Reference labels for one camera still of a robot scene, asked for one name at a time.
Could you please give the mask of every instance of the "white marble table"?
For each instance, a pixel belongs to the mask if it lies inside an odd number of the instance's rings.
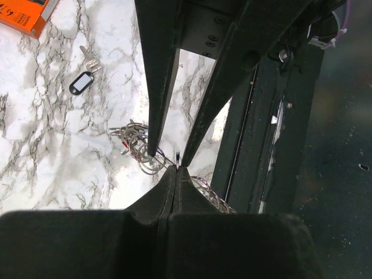
[[[79,46],[103,69],[89,90]],[[159,179],[122,156],[109,127],[147,123],[148,97],[133,0],[61,0],[39,40],[0,26],[0,214],[20,209],[120,209]],[[182,52],[160,146],[183,151],[213,60]],[[227,108],[189,172],[211,179]]]

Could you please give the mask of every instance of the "purple cable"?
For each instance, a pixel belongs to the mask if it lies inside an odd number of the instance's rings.
[[[334,46],[335,43],[340,39],[340,37],[345,34],[344,30],[346,30],[346,27],[348,26],[349,18],[350,18],[350,7],[351,7],[351,0],[347,0],[345,18],[344,18],[344,22],[342,23],[341,29],[337,33],[336,37],[334,37],[330,42],[328,42],[324,47],[322,47],[322,49],[327,49],[329,47]]]

